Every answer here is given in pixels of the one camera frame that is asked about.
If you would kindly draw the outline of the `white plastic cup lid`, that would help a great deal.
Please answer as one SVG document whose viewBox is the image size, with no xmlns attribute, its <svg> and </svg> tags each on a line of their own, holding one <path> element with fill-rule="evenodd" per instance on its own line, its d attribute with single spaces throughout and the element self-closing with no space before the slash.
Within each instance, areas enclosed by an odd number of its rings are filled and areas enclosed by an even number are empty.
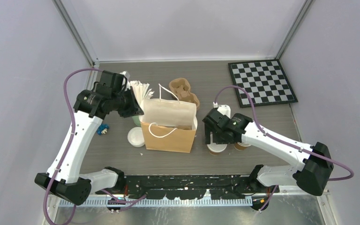
<svg viewBox="0 0 360 225">
<path fill-rule="evenodd" d="M 211 144 L 207 144 L 207 148 L 208 150 L 213 152 L 223 152 L 227 148 L 227 144 L 211 143 Z"/>
</svg>

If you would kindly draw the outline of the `brown paper takeout bag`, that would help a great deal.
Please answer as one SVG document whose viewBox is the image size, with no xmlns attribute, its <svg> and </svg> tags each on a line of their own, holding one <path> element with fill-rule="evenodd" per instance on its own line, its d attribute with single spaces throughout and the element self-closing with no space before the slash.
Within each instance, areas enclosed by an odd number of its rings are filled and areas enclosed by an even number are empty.
<svg viewBox="0 0 360 225">
<path fill-rule="evenodd" d="M 179 100 L 159 85 L 159 98 L 143 100 L 141 108 L 144 115 L 139 121 L 146 149 L 191 152 L 198 127 L 194 103 Z"/>
</svg>

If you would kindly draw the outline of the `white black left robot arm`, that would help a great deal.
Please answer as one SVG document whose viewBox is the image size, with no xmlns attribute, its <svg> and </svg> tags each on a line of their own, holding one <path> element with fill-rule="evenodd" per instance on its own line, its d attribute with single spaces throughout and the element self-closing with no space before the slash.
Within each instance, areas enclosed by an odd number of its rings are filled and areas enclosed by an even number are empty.
<svg viewBox="0 0 360 225">
<path fill-rule="evenodd" d="M 38 173 L 34 182 L 49 193 L 74 205 L 83 204 L 90 194 L 107 189 L 120 194 L 125 188 L 124 172 L 105 167 L 98 172 L 81 174 L 80 169 L 90 142 L 110 112 L 123 118 L 143 115 L 129 73 L 103 70 L 92 90 L 83 90 L 70 106 L 71 125 L 62 147 L 47 172 Z"/>
</svg>

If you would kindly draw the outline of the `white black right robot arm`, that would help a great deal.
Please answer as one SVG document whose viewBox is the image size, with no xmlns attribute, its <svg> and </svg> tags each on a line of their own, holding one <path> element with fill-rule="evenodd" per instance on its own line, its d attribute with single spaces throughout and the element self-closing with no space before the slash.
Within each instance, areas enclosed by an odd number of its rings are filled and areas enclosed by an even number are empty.
<svg viewBox="0 0 360 225">
<path fill-rule="evenodd" d="M 275 185 L 298 186 L 321 196 L 334 169 L 328 147 L 298 142 L 275 133 L 240 113 L 231 118 L 218 108 L 203 118 L 205 143 L 244 144 L 258 147 L 284 161 L 286 166 L 256 165 L 247 177 L 247 187 L 262 192 Z"/>
</svg>

